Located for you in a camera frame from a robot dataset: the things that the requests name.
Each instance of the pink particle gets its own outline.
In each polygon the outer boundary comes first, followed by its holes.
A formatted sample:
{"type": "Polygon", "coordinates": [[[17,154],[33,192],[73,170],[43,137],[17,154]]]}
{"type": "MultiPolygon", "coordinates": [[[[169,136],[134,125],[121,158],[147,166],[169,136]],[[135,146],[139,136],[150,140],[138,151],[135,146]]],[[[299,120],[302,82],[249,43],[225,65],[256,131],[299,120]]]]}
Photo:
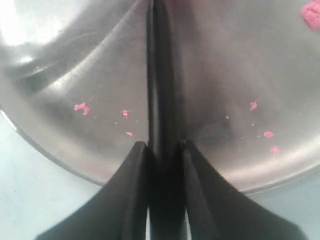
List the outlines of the pink particle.
{"type": "Polygon", "coordinates": [[[280,153],[280,149],[278,146],[274,146],[270,149],[270,152],[274,153],[274,154],[278,154],[280,153]]]}
{"type": "Polygon", "coordinates": [[[74,110],[83,110],[83,115],[88,115],[90,113],[90,108],[86,105],[86,103],[74,105],[74,110]]]}
{"type": "Polygon", "coordinates": [[[267,138],[267,139],[270,139],[274,136],[274,133],[272,131],[266,131],[264,133],[264,136],[267,138]]]}
{"type": "Polygon", "coordinates": [[[128,119],[129,118],[129,112],[127,110],[123,110],[123,116],[128,119]]]}
{"type": "Polygon", "coordinates": [[[254,101],[254,102],[252,102],[252,103],[250,103],[250,104],[251,104],[251,109],[250,109],[250,111],[253,111],[253,110],[255,110],[255,109],[258,107],[258,104],[257,104],[256,101],[254,101]]]}
{"type": "Polygon", "coordinates": [[[320,28],[320,0],[313,0],[301,10],[301,15],[312,30],[320,28]]]}

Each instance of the metal surface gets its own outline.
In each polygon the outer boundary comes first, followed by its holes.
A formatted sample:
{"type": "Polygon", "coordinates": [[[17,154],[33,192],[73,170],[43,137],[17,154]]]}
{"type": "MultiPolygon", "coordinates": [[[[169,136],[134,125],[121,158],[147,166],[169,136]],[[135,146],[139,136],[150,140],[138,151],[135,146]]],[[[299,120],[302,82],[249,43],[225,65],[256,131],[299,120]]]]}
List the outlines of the metal surface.
{"type": "MultiPolygon", "coordinates": [[[[148,3],[0,3],[3,111],[47,157],[99,184],[135,141],[148,139],[148,3]],[[74,111],[83,102],[91,108],[86,116],[74,111]]],[[[300,17],[307,1],[166,3],[186,133],[212,165],[251,192],[316,169],[320,34],[300,17]],[[252,102],[258,107],[250,111],[252,102]],[[265,138],[268,131],[274,137],[265,138]]]]}

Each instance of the table surface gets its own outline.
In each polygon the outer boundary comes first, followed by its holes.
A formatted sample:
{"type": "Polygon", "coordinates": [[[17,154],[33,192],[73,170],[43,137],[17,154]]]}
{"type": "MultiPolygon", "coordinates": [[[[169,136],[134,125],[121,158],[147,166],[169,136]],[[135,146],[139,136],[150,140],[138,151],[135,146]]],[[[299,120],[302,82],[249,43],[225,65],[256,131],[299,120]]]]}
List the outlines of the table surface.
{"type": "MultiPolygon", "coordinates": [[[[0,239],[33,240],[100,189],[49,161],[0,117],[0,239]]],[[[318,174],[250,197],[318,240],[319,189],[318,174]]]]}

